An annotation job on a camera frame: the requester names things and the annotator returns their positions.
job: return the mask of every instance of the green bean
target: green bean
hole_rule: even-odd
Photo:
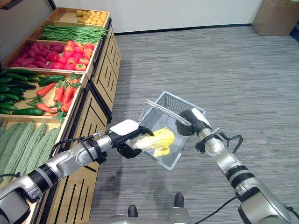
[[[107,34],[104,28],[92,27],[57,27],[48,25],[44,27],[41,39],[49,41],[75,41],[75,42],[91,42],[96,43],[103,40],[103,36]]]

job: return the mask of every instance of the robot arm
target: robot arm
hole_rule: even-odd
[[[78,168],[93,161],[104,162],[106,151],[111,148],[117,148],[126,158],[137,156],[141,150],[131,149],[125,141],[145,133],[153,135],[152,131],[139,126],[135,121],[125,120],[113,126],[107,135],[91,135],[87,138],[91,140],[89,143],[78,143],[72,149],[52,157],[31,173],[12,181],[0,189],[0,224],[22,223],[30,213],[26,199],[34,203],[46,190]]]
[[[196,133],[200,139],[196,148],[206,152],[216,162],[221,172],[235,190],[240,200],[239,214],[245,224],[291,223],[291,218],[284,205],[274,196],[266,185],[256,178],[239,159],[229,152],[222,140],[213,133],[207,119],[196,108],[181,113],[192,123],[184,126],[176,122],[181,135]]]

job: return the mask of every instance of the wire basket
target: wire basket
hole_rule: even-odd
[[[143,115],[146,105],[149,105],[151,108]],[[190,136],[182,136],[178,133],[175,122],[178,120],[182,124],[190,126],[191,123],[179,116],[179,114],[182,111],[192,108],[197,108],[203,115],[206,113],[204,109],[166,91],[159,96],[155,103],[147,100],[143,104],[139,125],[151,131],[167,127],[175,135],[174,142],[169,146],[169,154],[154,157],[153,154],[155,150],[147,150],[144,152],[167,170],[173,170],[190,138]]]

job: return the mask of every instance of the basket handle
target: basket handle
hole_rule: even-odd
[[[142,107],[142,112],[141,112],[141,115],[139,117],[139,122],[141,122],[141,119],[143,117],[143,113],[144,113],[144,110],[145,110],[145,106],[146,105],[149,105],[153,108],[156,108],[158,110],[161,110],[162,112],[166,113],[167,115],[171,116],[172,118],[178,120],[179,122],[181,122],[183,125],[186,125],[186,126],[191,126],[191,123],[189,121],[187,121],[185,118],[179,116],[178,114],[176,114],[175,112],[172,112],[171,110],[168,110],[166,109],[165,107],[159,105],[159,104],[156,104],[154,103],[153,101],[150,101],[150,100],[146,100],[146,102],[143,103],[143,107]]]

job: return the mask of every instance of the cardboard box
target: cardboard box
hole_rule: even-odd
[[[263,0],[252,28],[259,35],[289,35],[299,21],[299,2]]]

